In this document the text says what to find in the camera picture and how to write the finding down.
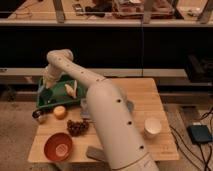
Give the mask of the beige covered gripper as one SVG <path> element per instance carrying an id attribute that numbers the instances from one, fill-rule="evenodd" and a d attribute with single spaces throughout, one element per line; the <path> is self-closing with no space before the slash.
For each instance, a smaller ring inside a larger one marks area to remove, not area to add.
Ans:
<path id="1" fill-rule="evenodd" d="M 62 71 L 53 65 L 48 65 L 43 73 L 43 85 L 46 88 L 53 87 L 60 79 Z"/>

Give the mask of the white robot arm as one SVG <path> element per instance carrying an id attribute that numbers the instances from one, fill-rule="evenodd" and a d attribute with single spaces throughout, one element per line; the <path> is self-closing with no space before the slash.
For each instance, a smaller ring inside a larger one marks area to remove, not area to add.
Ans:
<path id="1" fill-rule="evenodd" d="M 112 171 L 159 171 L 127 108 L 125 93 L 72 60 L 69 49 L 49 51 L 44 85 L 52 87 L 65 72 L 87 89 L 87 108 Z"/>

